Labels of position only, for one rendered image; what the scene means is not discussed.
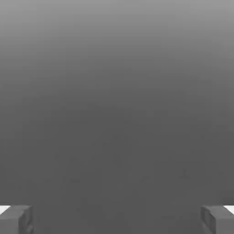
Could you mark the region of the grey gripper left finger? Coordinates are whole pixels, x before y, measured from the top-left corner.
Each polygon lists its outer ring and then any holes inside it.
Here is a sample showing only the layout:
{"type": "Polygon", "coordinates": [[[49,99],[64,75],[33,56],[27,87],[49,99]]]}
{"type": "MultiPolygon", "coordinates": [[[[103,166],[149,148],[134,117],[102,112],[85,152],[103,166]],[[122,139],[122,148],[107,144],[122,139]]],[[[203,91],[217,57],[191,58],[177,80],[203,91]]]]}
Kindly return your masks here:
{"type": "Polygon", "coordinates": [[[0,234],[34,234],[33,207],[0,205],[0,234]]]}

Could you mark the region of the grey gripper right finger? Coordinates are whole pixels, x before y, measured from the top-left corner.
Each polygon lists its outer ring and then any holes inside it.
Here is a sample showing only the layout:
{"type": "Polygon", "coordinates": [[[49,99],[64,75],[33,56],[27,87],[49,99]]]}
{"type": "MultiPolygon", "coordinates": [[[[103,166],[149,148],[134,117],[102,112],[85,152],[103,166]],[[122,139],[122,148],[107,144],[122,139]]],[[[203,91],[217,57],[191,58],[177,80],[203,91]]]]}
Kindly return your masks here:
{"type": "Polygon", "coordinates": [[[234,234],[234,205],[201,206],[204,234],[234,234]]]}

